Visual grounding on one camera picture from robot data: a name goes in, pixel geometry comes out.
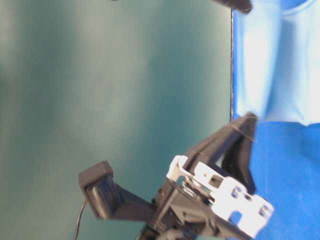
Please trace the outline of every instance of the cable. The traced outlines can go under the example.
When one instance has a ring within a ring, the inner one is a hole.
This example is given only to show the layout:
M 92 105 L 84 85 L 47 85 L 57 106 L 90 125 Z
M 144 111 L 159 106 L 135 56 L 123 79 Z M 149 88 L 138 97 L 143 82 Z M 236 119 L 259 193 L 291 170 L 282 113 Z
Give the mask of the cable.
M 87 200 L 85 199 L 85 200 L 83 200 L 83 203 L 82 203 L 82 205 L 80 207 L 78 216 L 76 218 L 76 224 L 75 224 L 75 229 L 74 229 L 73 240 L 77 240 L 77 238 L 78 238 L 81 216 L 82 216 L 82 213 L 84 212 L 86 204 L 87 204 Z

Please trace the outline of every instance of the black plastic part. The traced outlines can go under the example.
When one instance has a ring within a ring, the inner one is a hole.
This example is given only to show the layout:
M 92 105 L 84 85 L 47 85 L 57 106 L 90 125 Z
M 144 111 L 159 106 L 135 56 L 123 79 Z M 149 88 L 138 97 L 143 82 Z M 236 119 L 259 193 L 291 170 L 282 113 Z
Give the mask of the black plastic part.
M 244 14 L 248 14 L 251 9 L 252 5 L 249 0 L 213 0 L 218 2 L 222 5 L 225 5 L 231 9 L 237 9 Z
M 149 202 L 114 183 L 107 161 L 81 172 L 79 184 L 97 218 L 147 222 L 154 215 Z
M 248 193 L 253 194 L 256 188 L 249 164 L 256 122 L 257 117 L 249 112 L 224 126 L 185 153 L 188 159 L 183 168 L 194 174 L 195 167 L 202 162 L 224 177 L 238 179 L 246 186 Z M 216 162 L 223 154 L 221 169 Z
M 162 189 L 166 194 L 157 194 L 155 200 L 158 208 L 148 223 L 150 228 L 160 235 L 170 229 L 184 229 L 206 236 L 251 239 L 237 226 L 214 214 L 211 207 L 196 194 L 188 194 L 183 187 L 170 179 L 165 178 Z M 193 217 L 193 222 L 187 221 L 188 215 Z

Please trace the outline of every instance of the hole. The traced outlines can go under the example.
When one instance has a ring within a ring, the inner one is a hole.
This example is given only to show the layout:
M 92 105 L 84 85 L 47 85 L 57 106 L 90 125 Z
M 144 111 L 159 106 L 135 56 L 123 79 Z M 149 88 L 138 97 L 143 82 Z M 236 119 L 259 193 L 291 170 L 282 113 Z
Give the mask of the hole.
M 177 179 L 176 184 L 178 184 L 179 186 L 182 186 L 184 180 L 185 180 L 185 177 L 184 177 L 184 176 L 180 176 L 180 177 Z
M 229 221 L 235 225 L 238 225 L 238 223 L 240 222 L 242 218 L 242 214 L 239 212 L 239 211 L 234 211 L 230 218 L 229 218 Z
M 247 199 L 248 201 L 251 201 L 251 200 L 252 200 L 251 196 L 249 196 L 249 195 L 245 195 L 244 197 L 245 197 L 245 199 Z

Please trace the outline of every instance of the robotic arm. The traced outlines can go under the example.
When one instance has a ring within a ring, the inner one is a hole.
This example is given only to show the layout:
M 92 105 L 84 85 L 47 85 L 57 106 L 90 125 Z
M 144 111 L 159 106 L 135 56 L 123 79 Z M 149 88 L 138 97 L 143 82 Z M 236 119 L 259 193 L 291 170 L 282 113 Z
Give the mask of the robotic arm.
M 248 113 L 175 156 L 152 202 L 114 183 L 107 161 L 81 172 L 80 187 L 97 218 L 145 222 L 137 240 L 255 238 L 274 211 L 249 170 L 256 120 Z

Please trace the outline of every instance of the green wall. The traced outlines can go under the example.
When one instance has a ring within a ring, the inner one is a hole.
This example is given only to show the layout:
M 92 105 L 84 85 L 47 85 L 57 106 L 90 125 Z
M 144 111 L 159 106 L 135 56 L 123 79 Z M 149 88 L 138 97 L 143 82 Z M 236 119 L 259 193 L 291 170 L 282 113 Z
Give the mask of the green wall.
M 209 0 L 0 0 L 0 234 L 72 239 L 78 173 L 108 160 L 150 200 L 229 120 L 230 10 Z M 96 220 L 80 240 L 133 240 Z

